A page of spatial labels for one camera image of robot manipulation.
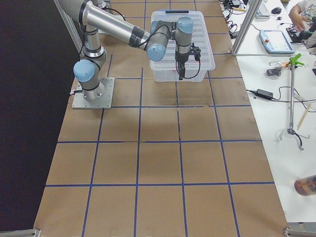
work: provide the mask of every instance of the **black power adapter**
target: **black power adapter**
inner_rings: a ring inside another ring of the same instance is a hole
[[[269,92],[269,91],[265,91],[265,90],[261,90],[261,89],[257,89],[257,91],[255,90],[249,90],[249,92],[251,92],[252,94],[254,94],[255,96],[258,96],[260,98],[266,99],[266,100],[273,100],[273,93]]]

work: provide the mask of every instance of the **wooden stick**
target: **wooden stick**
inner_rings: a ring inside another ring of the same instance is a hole
[[[302,115],[300,121],[299,121],[298,124],[297,124],[297,130],[300,129],[300,126],[301,126],[301,124],[302,124],[302,122],[303,122],[303,120],[304,120],[304,118],[305,118],[305,116],[306,116],[308,110],[310,109],[310,107],[311,107],[311,104],[308,103],[307,108],[305,109],[305,111],[304,111],[304,113],[303,113],[303,115]]]

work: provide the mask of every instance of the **grid square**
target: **grid square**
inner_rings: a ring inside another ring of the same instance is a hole
[[[209,34],[213,54],[230,53],[233,49],[229,34]]]
[[[216,105],[250,105],[242,78],[212,79]]]
[[[231,54],[214,55],[216,68],[209,71],[211,78],[241,77],[238,61]]]
[[[99,144],[94,184],[135,184],[137,142]]]
[[[287,226],[274,184],[233,185],[240,236],[283,237]]]
[[[175,106],[176,86],[174,82],[155,82],[143,79],[142,106]]]
[[[180,108],[182,141],[219,140],[214,108]]]
[[[204,19],[208,33],[228,34],[228,28],[224,17],[205,17]]]
[[[96,144],[57,144],[46,184],[89,184]]]
[[[179,144],[141,143],[139,152],[139,183],[181,183]]]
[[[116,79],[112,106],[139,106],[140,79]]]
[[[226,183],[226,172],[219,142],[182,143],[185,183]]]
[[[110,77],[141,78],[142,59],[135,60],[135,54],[115,54],[109,70]]]
[[[227,185],[186,186],[185,196],[189,236],[237,237]]]
[[[137,141],[139,108],[106,110],[101,128],[101,141]]]
[[[135,187],[93,187],[84,236],[133,236],[134,211]]]
[[[139,187],[136,236],[185,236],[182,188]]]
[[[102,110],[73,110],[68,104],[58,141],[96,141],[101,113]]]
[[[169,10],[169,2],[146,3],[146,17],[151,17],[152,13],[157,10]]]
[[[196,82],[177,83],[178,103],[186,105],[213,105],[209,80]]]
[[[196,6],[203,16],[223,16],[219,2],[197,2]]]
[[[45,188],[34,228],[41,236],[81,236],[89,187]]]
[[[125,17],[144,17],[145,16],[145,3],[136,3],[138,1],[128,1],[124,0],[124,3],[113,3],[112,8],[119,11]]]
[[[261,140],[250,106],[219,107],[216,110],[223,140]]]
[[[179,141],[176,108],[143,108],[141,141]]]
[[[225,142],[231,182],[272,182],[273,177],[262,142]]]
[[[190,10],[195,11],[196,6],[194,2],[172,2],[171,3],[172,10]]]

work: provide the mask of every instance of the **aluminum rod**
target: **aluminum rod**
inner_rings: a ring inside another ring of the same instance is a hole
[[[291,64],[290,134],[293,133],[294,120],[294,70],[295,64]]]
[[[248,29],[249,29],[251,23],[252,23],[252,20],[255,17],[256,12],[257,12],[260,4],[261,4],[261,1],[262,0],[253,0],[252,1],[251,5],[250,5],[250,8],[247,11],[246,17],[245,17],[245,19],[243,21],[243,24],[242,24],[242,26],[240,28],[240,31],[239,31],[239,33],[237,35],[235,43],[233,45],[233,50],[232,50],[232,55],[233,56],[237,55],[237,53],[238,53],[238,51],[240,49],[240,46],[241,46],[241,44],[242,44],[242,42],[243,42],[243,40],[244,40],[244,38],[245,38],[245,36],[246,36],[246,34],[248,32]]]
[[[63,8],[60,6],[58,0],[54,0],[56,7],[61,15],[61,18],[63,19],[67,30],[75,44],[75,47],[77,48],[78,52],[80,52],[81,50],[81,46],[82,46],[82,41],[80,39],[80,36],[78,34],[78,31],[74,25],[73,20],[64,12]]]
[[[90,4],[87,4],[85,11],[86,12],[83,13],[83,22],[86,21],[87,24],[104,31],[121,41],[129,43],[135,27],[133,24],[118,19],[114,15]],[[148,37],[149,33],[145,32],[141,39],[141,43],[147,40]],[[141,45],[140,49],[144,49],[145,46],[146,44]]]

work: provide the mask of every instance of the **metal mounting plate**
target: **metal mounting plate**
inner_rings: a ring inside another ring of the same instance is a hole
[[[81,110],[101,108],[110,109],[112,106],[115,78],[100,78],[100,82],[105,86],[103,96],[94,101],[87,101],[82,93],[77,93],[75,94],[72,108]],[[82,90],[79,83],[76,90]]]

